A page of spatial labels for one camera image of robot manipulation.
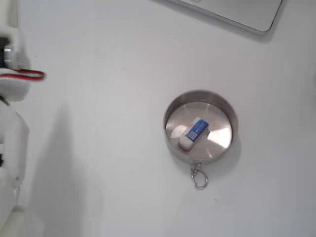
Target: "metal container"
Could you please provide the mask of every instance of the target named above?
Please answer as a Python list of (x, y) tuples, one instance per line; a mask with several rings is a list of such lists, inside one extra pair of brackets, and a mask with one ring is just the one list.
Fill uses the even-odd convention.
[[(190, 123), (200, 117), (208, 122), (208, 132), (189, 151), (179, 147), (179, 138)], [(206, 90), (194, 90), (178, 96), (168, 107), (163, 128), (169, 149), (192, 166), (191, 177), (196, 188), (203, 189), (208, 178), (201, 166), (220, 158), (236, 140), (238, 119), (232, 106), (220, 95)], [(196, 175), (202, 174), (205, 182), (199, 185)]]

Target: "white table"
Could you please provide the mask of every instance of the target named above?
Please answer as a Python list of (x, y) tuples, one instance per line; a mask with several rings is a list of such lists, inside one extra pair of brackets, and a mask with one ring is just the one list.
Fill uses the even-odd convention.
[[(24, 0), (33, 69), (22, 204), (45, 237), (316, 235), (316, 1), (287, 0), (265, 37), (163, 0)], [(162, 119), (220, 93), (239, 141), (205, 168), (172, 158)]]

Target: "eraser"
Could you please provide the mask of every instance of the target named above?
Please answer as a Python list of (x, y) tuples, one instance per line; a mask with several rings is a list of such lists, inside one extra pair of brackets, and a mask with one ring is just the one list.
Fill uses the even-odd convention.
[(207, 128), (208, 123), (200, 117), (196, 117), (180, 137), (179, 147), (186, 151), (190, 150)]

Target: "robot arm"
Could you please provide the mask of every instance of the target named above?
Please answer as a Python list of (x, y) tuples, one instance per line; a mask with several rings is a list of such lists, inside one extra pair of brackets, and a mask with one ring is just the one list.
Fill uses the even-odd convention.
[(25, 176), (29, 128), (9, 103), (24, 99), (29, 81), (44, 78), (44, 73), (28, 70), (17, 5), (18, 0), (0, 0), (0, 237), (18, 237), (25, 216), (16, 205)]

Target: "laptop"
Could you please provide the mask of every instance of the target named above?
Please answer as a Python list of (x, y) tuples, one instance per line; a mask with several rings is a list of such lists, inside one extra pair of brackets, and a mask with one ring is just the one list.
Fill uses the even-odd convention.
[(267, 33), (282, 0), (170, 0), (257, 34)]

